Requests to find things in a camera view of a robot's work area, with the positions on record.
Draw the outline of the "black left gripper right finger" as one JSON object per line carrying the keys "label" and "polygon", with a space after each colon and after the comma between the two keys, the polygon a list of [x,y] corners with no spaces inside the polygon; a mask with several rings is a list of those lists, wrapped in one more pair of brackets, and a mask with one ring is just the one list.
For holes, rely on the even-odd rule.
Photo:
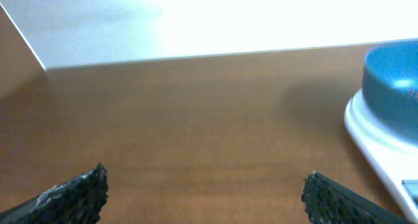
{"label": "black left gripper right finger", "polygon": [[304,179],[301,201],[313,224],[411,224],[316,171]]}

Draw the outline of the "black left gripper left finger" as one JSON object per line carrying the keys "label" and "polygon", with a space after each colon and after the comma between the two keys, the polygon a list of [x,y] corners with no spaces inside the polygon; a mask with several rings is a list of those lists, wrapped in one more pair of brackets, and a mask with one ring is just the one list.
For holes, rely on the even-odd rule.
{"label": "black left gripper left finger", "polygon": [[101,163],[40,195],[1,212],[4,224],[95,224],[108,199],[108,171]]}

